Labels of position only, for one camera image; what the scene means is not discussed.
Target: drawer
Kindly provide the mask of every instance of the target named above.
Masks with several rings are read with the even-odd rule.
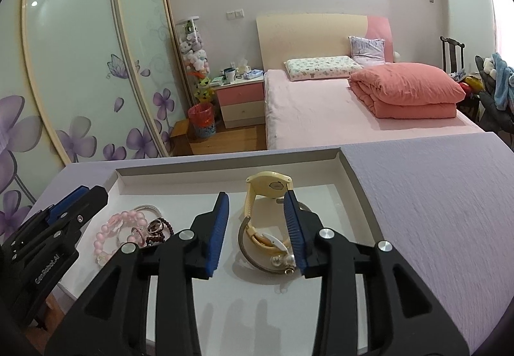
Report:
[[[226,105],[222,107],[222,115],[224,122],[264,117],[264,101]]]
[[[246,120],[224,121],[224,123],[225,123],[225,128],[248,127],[248,126],[256,126],[258,124],[264,124],[264,123],[266,123],[266,118],[264,118],[264,117],[247,118]]]
[[[263,82],[220,88],[216,91],[220,106],[264,101]]]

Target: folded pink quilt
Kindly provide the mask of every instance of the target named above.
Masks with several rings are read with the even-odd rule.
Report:
[[[455,104],[466,96],[443,70],[420,63],[365,67],[352,72],[350,80],[365,85],[377,99],[391,105]]]
[[[378,99],[368,85],[350,80],[350,88],[377,118],[423,119],[455,118],[454,103],[433,103],[426,105],[392,105]]]

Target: frosted glass door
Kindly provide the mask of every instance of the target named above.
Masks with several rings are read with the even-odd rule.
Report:
[[[124,33],[137,62],[143,97],[170,152],[169,134],[187,106],[164,0],[119,0]]]
[[[128,79],[111,0],[27,0],[33,79],[72,162],[156,157]],[[141,72],[151,67],[141,57]]]
[[[63,168],[28,84],[20,2],[0,3],[0,239],[22,223],[30,206]]]

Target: white tray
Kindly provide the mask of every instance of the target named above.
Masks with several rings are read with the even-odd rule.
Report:
[[[291,176],[297,199],[317,213],[325,227],[363,245],[374,245],[380,240],[375,231],[374,240],[369,228],[375,225],[371,208],[359,188],[354,189],[350,181],[354,179],[353,172],[339,149],[123,168],[106,182],[109,202],[85,227],[77,246],[80,256],[62,278],[61,288],[76,299],[98,273],[93,258],[94,237],[112,214],[152,204],[162,211],[177,233],[189,228],[198,214],[212,210],[218,193],[224,191],[229,195],[230,214],[218,269],[209,281],[193,280],[202,355],[311,355],[321,279],[307,280],[299,273],[265,274],[249,265],[238,248],[245,180],[263,170]],[[268,226],[266,231],[281,237],[286,233],[283,220],[282,205],[264,198],[256,201],[253,218],[256,228]],[[358,350],[364,352],[367,327],[361,276],[356,282]],[[152,278],[146,326],[150,345],[155,340],[156,287],[157,278]]]

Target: black chair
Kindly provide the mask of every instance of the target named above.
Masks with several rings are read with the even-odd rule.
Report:
[[[446,39],[443,36],[440,37],[441,41],[443,42],[443,69],[446,72],[446,46],[445,44],[448,43],[449,50],[450,50],[450,73],[458,72],[457,69],[457,53],[456,49],[457,46],[461,47],[461,69],[464,69],[464,47],[466,47],[465,44],[459,43],[458,41],[454,39]]]
[[[479,127],[484,131],[498,134],[499,131],[505,131],[510,136],[510,145],[512,146],[512,135],[514,134],[514,115],[510,108],[500,111],[496,108],[494,102],[494,91],[496,89],[496,81],[484,72],[484,59],[480,56],[475,57],[476,66],[480,72],[482,82],[484,82],[485,91],[480,92],[480,100],[484,105],[484,115],[479,122]]]
[[[440,37],[443,42],[443,69],[446,72],[446,44],[448,43],[450,52],[450,72],[456,73],[459,71],[457,68],[457,47],[461,47],[461,70],[464,69],[464,47],[465,44],[459,43],[454,39],[447,39],[443,36]],[[466,115],[471,121],[476,122],[480,110],[480,97],[472,95],[470,98],[465,98],[457,104],[457,109]]]

